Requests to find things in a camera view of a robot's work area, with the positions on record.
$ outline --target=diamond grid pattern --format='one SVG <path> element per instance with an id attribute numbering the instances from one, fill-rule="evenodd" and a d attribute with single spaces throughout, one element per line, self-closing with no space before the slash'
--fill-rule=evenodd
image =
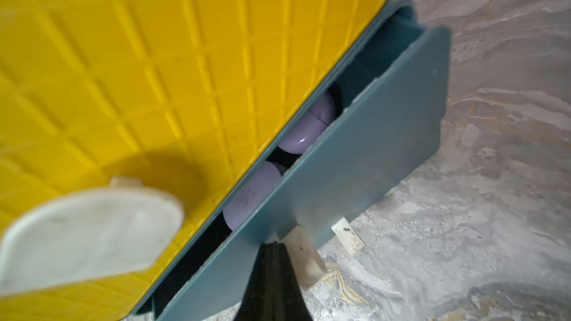
<path id="1" fill-rule="evenodd" d="M 117 320 L 386 0 L 0 0 L 0 231 L 139 177 L 187 218 L 153 267 L 0 300 L 6 320 Z"/>

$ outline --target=white plastic tab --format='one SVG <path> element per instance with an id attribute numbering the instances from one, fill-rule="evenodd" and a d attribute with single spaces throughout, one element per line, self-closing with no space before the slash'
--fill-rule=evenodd
<path id="1" fill-rule="evenodd" d="M 327 267 L 315 246 L 305 236 L 300 226 L 292 229 L 283 239 L 289 260 L 294 268 L 297 283 L 309 289 L 327 273 Z"/>
<path id="2" fill-rule="evenodd" d="M 183 219 L 175 196 L 133 178 L 47 201 L 4 234 L 0 295 L 146 269 Z"/>
<path id="3" fill-rule="evenodd" d="M 357 251 L 365 245 L 361 238 L 355 233 L 349 222 L 345 219 L 345 217 L 339 219 L 339 221 L 334 224 L 331 229 L 339 240 L 341 244 L 347 249 L 349 254 L 354 255 Z"/>

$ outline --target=black plastic part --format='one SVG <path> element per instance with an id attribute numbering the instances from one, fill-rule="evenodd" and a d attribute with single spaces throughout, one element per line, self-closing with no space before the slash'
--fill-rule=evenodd
<path id="1" fill-rule="evenodd" d="M 260 246 L 234 321 L 312 321 L 303 302 L 286 246 Z"/>

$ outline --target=gray marble surface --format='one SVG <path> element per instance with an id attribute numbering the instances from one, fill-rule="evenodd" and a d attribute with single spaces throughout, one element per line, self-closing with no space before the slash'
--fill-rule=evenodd
<path id="1" fill-rule="evenodd" d="M 453 29 L 441 149 L 334 238 L 314 320 L 571 319 L 571 0 L 414 0 Z M 211 320 L 231 320 L 237 306 Z"/>

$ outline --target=blue plastic panel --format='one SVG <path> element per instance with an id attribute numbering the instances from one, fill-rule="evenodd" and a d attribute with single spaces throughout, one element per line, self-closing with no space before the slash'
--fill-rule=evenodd
<path id="1" fill-rule="evenodd" d="M 403 3 L 385 12 L 397 11 L 368 34 L 367 40 L 374 36 L 351 65 L 343 65 L 343 73 L 330 73 L 344 97 L 354 97 L 344 113 L 159 320 L 201 320 L 237 303 L 259 246 L 272 234 L 283 236 L 299 224 L 320 247 L 333 237 L 331 225 L 344 216 L 353 220 L 437 151 L 451 34 L 414 23 L 412 9 Z"/>

